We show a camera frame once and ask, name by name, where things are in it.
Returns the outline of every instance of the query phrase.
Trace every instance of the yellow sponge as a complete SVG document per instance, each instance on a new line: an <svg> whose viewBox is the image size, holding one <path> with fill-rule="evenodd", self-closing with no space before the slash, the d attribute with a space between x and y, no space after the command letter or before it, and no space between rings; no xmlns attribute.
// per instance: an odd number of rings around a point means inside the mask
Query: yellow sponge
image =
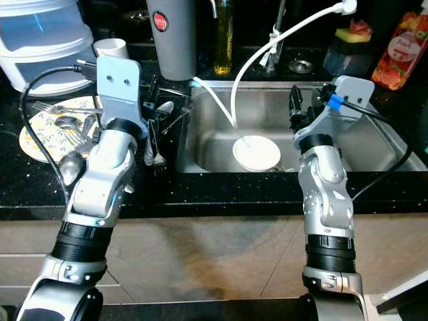
<svg viewBox="0 0 428 321"><path fill-rule="evenodd" d="M336 29L335 36L340 38L341 40L349 43L356 42L368 42L370 41L371 35L355 35L349 32L348 29Z"/></svg>

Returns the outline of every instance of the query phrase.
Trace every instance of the metal utensil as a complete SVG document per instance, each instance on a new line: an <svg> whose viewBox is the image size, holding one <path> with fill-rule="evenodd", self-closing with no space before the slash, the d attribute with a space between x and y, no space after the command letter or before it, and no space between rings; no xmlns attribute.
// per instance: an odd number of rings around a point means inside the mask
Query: metal utensil
<svg viewBox="0 0 428 321"><path fill-rule="evenodd" d="M71 185L81 174L85 166L85 160L80 153L72 150L63 156L58 164L64 183Z"/></svg>
<svg viewBox="0 0 428 321"><path fill-rule="evenodd" d="M80 125L82 124L82 122L79 119L77 119L76 117L72 117L72 116L61 116L61 117L56 118L54 124L57 127L60 127L61 129L66 129L66 130L71 129L71 130L73 130L84 141L90 140L90 138L88 137L88 135L83 135L82 134L82 131L80 130Z"/></svg>
<svg viewBox="0 0 428 321"><path fill-rule="evenodd" d="M84 141L75 132L64 131L64 137L70 142L72 146L83 144Z"/></svg>
<svg viewBox="0 0 428 321"><path fill-rule="evenodd" d="M41 112L48 112L50 114L63 114L64 112L75 112L77 114L102 114L102 109L95 108L66 108L60 105L51 105L45 102L35 102L32 106Z"/></svg>
<svg viewBox="0 0 428 321"><path fill-rule="evenodd" d="M141 84L140 87L146 88L146 87L150 87L150 84ZM181 97L190 97L189 94L186 94L185 92L181 92L179 90L174 90L174 89L170 89L170 88L163 88L163 87L159 87L159 90L161 92L169 92L170 94L174 94L174 95L178 95Z"/></svg>
<svg viewBox="0 0 428 321"><path fill-rule="evenodd" d="M85 120L83 121L83 127L82 127L83 135L87 136L89 134L89 131L91 130L92 125L95 123L95 121L96 121L95 114L91 114L85 118Z"/></svg>
<svg viewBox="0 0 428 321"><path fill-rule="evenodd" d="M153 149L152 149L152 142L150 139L150 122L148 123L148 136L146 140L146 149L144 150L144 163L147 166L153 165Z"/></svg>
<svg viewBox="0 0 428 321"><path fill-rule="evenodd" d="M93 142L84 142L84 143L76 146L76 148L74 150L76 152L82 154L83 157L87 157L89 155L89 152L92 150L93 147L94 147Z"/></svg>
<svg viewBox="0 0 428 321"><path fill-rule="evenodd" d="M156 156L153 160L153 173L156 177L163 177L167 174L167 161L159 152L158 140L154 126L150 126L150 128L152 129L154 147L156 149Z"/></svg>
<svg viewBox="0 0 428 321"><path fill-rule="evenodd" d="M142 106L148 110L154 111L154 105L158 100L159 89L158 89L158 76L152 75L152 79L150 81L150 86L147 90L146 100L142 103Z"/></svg>
<svg viewBox="0 0 428 321"><path fill-rule="evenodd" d="M174 110L174 102L168 101L161 104L158 108L156 108L155 112L159 114L159 120L165 120Z"/></svg>
<svg viewBox="0 0 428 321"><path fill-rule="evenodd" d="M176 124L180 119L182 119L184 116L186 116L187 114L189 114L191 111L192 111L192 109L191 109L191 108L182 107L182 108L181 108L181 114L180 114L176 119L174 119L174 120L169 124L169 126L168 126L168 127L166 127L166 128L161 132L161 136L165 136L165 135L168 133L168 131L169 131L172 127L174 127L174 125L175 125L175 124Z"/></svg>

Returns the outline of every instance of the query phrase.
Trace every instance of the white bowl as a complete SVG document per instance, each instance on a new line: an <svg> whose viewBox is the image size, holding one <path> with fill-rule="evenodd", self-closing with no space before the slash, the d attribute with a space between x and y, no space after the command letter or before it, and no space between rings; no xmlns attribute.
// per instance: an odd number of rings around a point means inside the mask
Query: white bowl
<svg viewBox="0 0 428 321"><path fill-rule="evenodd" d="M258 135L241 137L233 144L232 151L236 161L250 172L267 171L281 159L278 146L270 139Z"/></svg>

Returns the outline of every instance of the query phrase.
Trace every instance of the red label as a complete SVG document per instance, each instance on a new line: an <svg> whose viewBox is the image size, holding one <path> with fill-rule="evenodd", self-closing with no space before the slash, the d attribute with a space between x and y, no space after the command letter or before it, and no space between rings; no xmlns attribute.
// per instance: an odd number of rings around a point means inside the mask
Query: red label
<svg viewBox="0 0 428 321"><path fill-rule="evenodd" d="M168 27L168 20L167 18L164 16L163 13L160 13L159 11L156 11L153 15L153 22L154 22L154 26L160 31L160 32L164 32L165 30L167 30Z"/></svg>

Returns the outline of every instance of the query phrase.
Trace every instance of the gray thermos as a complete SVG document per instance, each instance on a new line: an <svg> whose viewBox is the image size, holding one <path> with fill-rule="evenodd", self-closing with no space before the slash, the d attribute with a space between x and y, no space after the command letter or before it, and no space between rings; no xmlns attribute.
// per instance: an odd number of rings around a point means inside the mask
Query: gray thermos
<svg viewBox="0 0 428 321"><path fill-rule="evenodd" d="M210 0L214 18L215 0ZM196 76L195 0L146 0L162 76L189 80Z"/></svg>

